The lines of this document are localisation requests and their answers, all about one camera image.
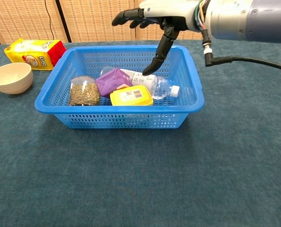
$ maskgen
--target wicker cabinet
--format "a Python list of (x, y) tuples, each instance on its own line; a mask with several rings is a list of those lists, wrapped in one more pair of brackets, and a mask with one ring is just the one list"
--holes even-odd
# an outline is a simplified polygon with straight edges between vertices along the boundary
[(0, 0), (1, 44), (11, 44), (18, 38), (52, 39), (53, 36), (68, 41), (55, 0)]
[(113, 27), (113, 18), (134, 7), (133, 0), (60, 0), (72, 42), (135, 40), (129, 25)]

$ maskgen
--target white bowl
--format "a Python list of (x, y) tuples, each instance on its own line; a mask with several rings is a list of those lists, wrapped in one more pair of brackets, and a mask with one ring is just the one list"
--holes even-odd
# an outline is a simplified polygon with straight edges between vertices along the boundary
[(31, 66), (23, 62), (15, 62), (0, 67), (0, 92), (20, 94), (32, 84)]

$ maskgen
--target purple snack package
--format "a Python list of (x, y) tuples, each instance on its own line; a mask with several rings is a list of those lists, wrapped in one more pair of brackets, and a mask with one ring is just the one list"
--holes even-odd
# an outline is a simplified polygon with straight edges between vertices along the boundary
[(103, 74), (96, 83), (101, 96), (106, 98), (110, 98), (115, 90), (133, 86), (130, 77), (118, 68)]

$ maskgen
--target cabinet door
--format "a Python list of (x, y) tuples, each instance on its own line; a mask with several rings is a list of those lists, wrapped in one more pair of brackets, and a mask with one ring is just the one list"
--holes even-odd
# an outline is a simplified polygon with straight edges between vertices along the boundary
[(44, 0), (0, 0), (1, 44), (19, 38), (51, 40), (53, 36), (68, 41), (55, 0), (46, 0), (46, 5)]
[[(135, 8), (137, 8), (142, 1), (143, 0), (135, 0)], [(136, 28), (136, 38), (138, 40), (160, 40), (163, 34), (164, 31), (160, 29), (159, 25), (149, 25), (145, 29), (140, 29), (139, 27)], [(179, 33), (177, 39), (202, 39), (202, 34), (183, 31)]]
[(113, 27), (113, 18), (134, 7), (133, 0), (60, 0), (72, 42), (135, 40), (129, 24)]

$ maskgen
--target yellow lid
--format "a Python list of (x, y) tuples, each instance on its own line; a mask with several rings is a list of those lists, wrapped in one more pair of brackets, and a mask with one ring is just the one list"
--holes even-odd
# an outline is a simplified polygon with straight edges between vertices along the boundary
[(153, 105), (152, 96), (143, 85), (116, 90), (110, 98), (112, 105)]

